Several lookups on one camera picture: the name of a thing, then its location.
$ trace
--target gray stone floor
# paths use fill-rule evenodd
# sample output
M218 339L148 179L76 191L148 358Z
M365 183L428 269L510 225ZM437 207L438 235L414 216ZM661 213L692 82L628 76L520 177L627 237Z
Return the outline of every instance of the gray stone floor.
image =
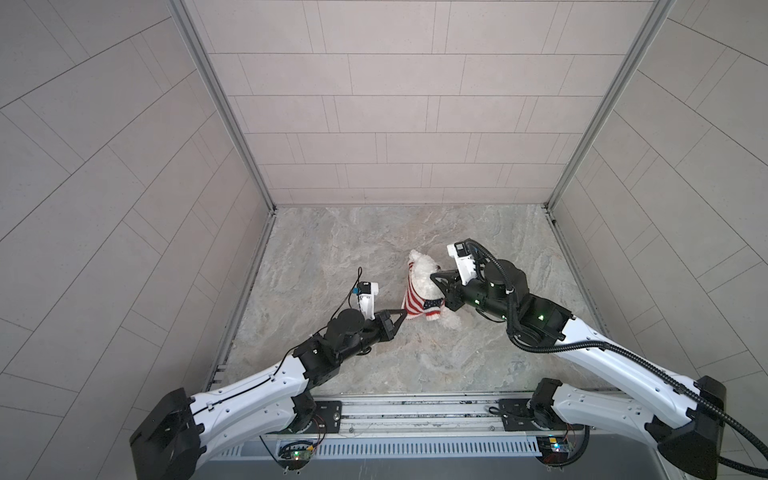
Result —
M234 382L279 361L324 326L356 278L379 282L376 309L399 308L411 249L452 269L445 245L467 237L513 262L532 293L593 323L565 258L538 205L284 208L227 362ZM605 383L553 355L515 348L505 326L474 310L447 329L419 317L398 336L354 357L313 393L478 392L532 390L544 376L582 388Z

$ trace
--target stuffed animal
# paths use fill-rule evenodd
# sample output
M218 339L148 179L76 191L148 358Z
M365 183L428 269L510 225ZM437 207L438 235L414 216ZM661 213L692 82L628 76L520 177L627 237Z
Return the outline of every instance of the stuffed animal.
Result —
M423 315L427 320L439 320L449 329L458 329L462 321L456 312L445 308L442 292L429 276L440 270L429 256L411 250L408 255L408 289L402 299L402 308L408 311L406 319Z

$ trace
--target robotic arm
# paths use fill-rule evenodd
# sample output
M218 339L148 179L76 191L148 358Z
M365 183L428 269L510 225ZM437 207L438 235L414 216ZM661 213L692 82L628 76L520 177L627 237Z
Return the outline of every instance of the robotic arm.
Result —
M292 348L279 364L220 389L189 397L182 388L163 397L131 435L137 477L186 480L210 458L245 440L303 431L315 418L310 390L336 376L344 360L394 339L407 315L405 310L374 313L376 283L359 282L352 292L362 311L342 310L323 335L318 331ZM302 460L291 458L286 467L303 467L311 451L302 451Z
M694 381L624 349L563 306L530 293L525 273L472 239L448 245L448 251L457 269L431 278L449 309L469 305L486 318L487 313L502 319L518 348L571 360L632 397L617 399L543 379L528 404L537 425L592 425L626 435L656 447L670 463L699 478L714 480L718 462L768 478L768 470L720 457L728 424L768 458L768 447L724 412L722 383L708 376Z

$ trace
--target plush toy's head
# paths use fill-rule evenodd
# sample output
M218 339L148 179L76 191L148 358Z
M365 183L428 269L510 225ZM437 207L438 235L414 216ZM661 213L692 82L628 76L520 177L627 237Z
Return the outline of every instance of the plush toy's head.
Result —
M411 250L408 268L408 289L402 300L402 308L408 310L406 318L424 315L427 320L441 320L448 328L459 328L461 320L455 312L445 308L442 292L429 278L432 273L440 270L438 264L429 255Z

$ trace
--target tiled wall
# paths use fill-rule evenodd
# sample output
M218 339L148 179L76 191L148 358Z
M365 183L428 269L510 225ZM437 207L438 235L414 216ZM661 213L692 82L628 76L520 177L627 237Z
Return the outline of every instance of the tiled wall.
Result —
M547 200L650 7L187 4L278 204Z
M678 0L554 209L612 336L724 382L727 411L762 439L766 25L762 0ZM766 467L730 430L723 450Z
M130 478L266 207L162 0L4 0L0 45L0 477Z

